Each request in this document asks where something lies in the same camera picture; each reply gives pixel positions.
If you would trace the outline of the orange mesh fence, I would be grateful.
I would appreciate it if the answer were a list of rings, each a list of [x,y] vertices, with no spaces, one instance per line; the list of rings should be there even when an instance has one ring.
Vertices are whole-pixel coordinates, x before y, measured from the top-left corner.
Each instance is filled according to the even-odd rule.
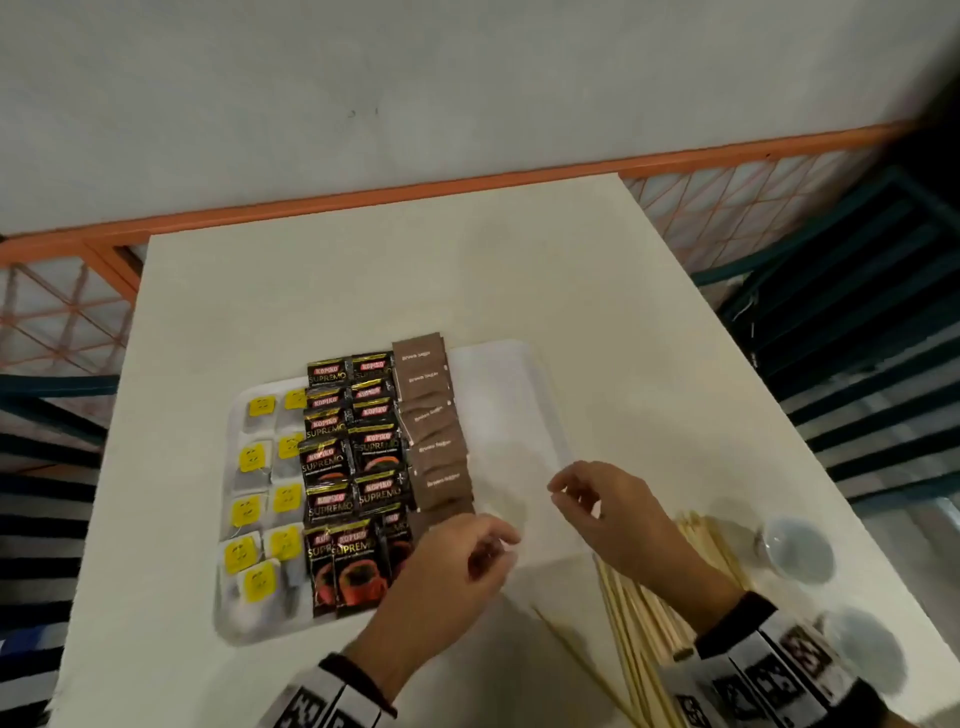
[[[571,178],[616,174],[690,274],[747,261],[839,197],[893,123],[0,235],[0,372],[115,374],[152,237]]]

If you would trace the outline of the row of brown sugar packets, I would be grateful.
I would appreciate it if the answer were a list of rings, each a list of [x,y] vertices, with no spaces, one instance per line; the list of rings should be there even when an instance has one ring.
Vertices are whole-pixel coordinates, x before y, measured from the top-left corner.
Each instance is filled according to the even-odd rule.
[[[432,332],[394,342],[391,353],[414,500],[409,522],[418,541],[430,528],[474,513],[470,451],[443,335]]]

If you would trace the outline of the right wristband with printed markers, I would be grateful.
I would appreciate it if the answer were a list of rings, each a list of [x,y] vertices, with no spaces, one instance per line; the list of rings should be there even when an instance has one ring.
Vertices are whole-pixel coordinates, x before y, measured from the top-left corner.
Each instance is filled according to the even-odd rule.
[[[700,728],[838,728],[884,715],[811,625],[751,590],[671,669],[671,691]]]

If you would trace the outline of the single wooden stirrer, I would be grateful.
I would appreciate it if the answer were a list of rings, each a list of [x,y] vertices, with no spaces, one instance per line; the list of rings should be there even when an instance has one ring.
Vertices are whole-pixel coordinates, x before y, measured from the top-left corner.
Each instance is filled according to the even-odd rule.
[[[561,626],[550,619],[542,610],[534,604],[531,609],[546,627],[549,633],[558,641],[562,649],[583,672],[586,677],[596,686],[596,688],[610,701],[610,703],[620,712],[621,715],[630,723],[632,728],[650,728],[643,718],[635,713],[633,708],[626,703],[615,689],[606,681],[602,673],[595,667],[587,657],[577,648],[573,640],[565,633]]]

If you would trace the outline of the clear glass cup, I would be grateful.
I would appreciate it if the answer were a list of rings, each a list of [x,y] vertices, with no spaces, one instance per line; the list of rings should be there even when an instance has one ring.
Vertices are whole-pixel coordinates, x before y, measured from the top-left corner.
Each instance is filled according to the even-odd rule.
[[[825,610],[816,625],[838,655],[878,692],[887,697],[902,692],[908,673],[905,650],[872,613],[850,606]]]
[[[753,551],[764,568],[781,578],[823,585],[835,575],[836,561],[829,539],[804,518],[768,519],[755,532]]]

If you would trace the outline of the wristband with printed markers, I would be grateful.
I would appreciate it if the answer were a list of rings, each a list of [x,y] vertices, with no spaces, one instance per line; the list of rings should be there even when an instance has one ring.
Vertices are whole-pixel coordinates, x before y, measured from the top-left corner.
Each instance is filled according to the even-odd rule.
[[[397,715],[366,672],[333,652],[295,674],[256,728],[394,728]]]
[[[838,728],[884,715],[811,625],[751,590],[671,669],[671,691],[700,728]]]

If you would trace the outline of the group of yellow-tagged tea bags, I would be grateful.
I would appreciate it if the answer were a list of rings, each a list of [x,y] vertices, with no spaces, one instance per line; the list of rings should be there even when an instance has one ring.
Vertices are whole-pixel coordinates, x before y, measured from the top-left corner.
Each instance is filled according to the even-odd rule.
[[[304,528],[306,377],[254,386],[227,410],[215,616],[236,639],[312,619]]]

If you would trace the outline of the person's left hand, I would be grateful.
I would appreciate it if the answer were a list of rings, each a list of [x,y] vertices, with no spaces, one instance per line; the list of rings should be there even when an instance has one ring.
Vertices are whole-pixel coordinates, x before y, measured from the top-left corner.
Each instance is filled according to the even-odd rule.
[[[394,703],[410,679],[455,644],[500,594],[483,592],[467,573],[467,516],[431,527],[400,576],[343,655]]]

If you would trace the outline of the group of black coffee sachets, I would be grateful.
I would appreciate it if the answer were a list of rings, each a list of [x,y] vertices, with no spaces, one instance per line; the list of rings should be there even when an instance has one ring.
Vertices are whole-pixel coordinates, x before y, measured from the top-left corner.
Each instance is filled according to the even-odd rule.
[[[389,350],[311,362],[298,459],[316,619],[372,609],[414,552],[412,491]]]

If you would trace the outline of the person's right hand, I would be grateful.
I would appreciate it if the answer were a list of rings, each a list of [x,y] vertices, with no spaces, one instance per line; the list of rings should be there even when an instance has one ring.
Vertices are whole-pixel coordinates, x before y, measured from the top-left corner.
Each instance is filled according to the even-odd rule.
[[[606,464],[608,486],[593,509],[596,520],[568,523],[618,574],[663,600],[696,635],[708,633],[744,589],[698,554],[643,479]]]

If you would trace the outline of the left wristband with printed markers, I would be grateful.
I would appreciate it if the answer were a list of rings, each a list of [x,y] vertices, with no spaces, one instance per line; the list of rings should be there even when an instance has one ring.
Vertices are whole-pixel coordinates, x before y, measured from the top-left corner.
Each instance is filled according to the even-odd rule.
[[[366,672],[333,652],[295,674],[256,728],[394,728],[397,715]]]

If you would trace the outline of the white plastic tray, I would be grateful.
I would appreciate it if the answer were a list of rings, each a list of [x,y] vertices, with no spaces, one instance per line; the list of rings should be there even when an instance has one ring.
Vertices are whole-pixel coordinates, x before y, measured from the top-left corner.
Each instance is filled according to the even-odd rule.
[[[503,340],[453,349],[449,357],[455,402],[469,450],[474,505],[512,523],[522,535],[509,586],[513,600],[589,552],[572,528],[543,500],[545,484],[572,462],[565,432],[531,348]],[[337,616],[302,622],[281,632],[236,638],[215,615],[212,624],[228,645],[242,647],[333,624]]]

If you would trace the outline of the pile of wooden stir sticks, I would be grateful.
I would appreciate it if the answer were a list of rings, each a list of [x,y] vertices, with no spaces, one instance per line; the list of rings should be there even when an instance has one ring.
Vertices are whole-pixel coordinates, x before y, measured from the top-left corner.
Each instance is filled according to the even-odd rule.
[[[724,538],[719,520],[690,511],[675,520],[696,552],[739,587],[751,578]],[[629,696],[629,713],[642,728],[692,728],[661,678],[661,668],[693,654],[695,633],[649,589],[593,558],[608,623]]]

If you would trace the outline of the teal slatted metal rack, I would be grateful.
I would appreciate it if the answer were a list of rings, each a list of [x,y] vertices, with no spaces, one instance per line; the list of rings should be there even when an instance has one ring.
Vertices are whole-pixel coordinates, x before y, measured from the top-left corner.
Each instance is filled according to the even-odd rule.
[[[0,431],[0,728],[46,728],[109,429],[59,401],[119,376],[0,373],[0,415],[74,444]]]
[[[774,245],[694,273],[861,516],[960,496],[960,207],[887,165]]]

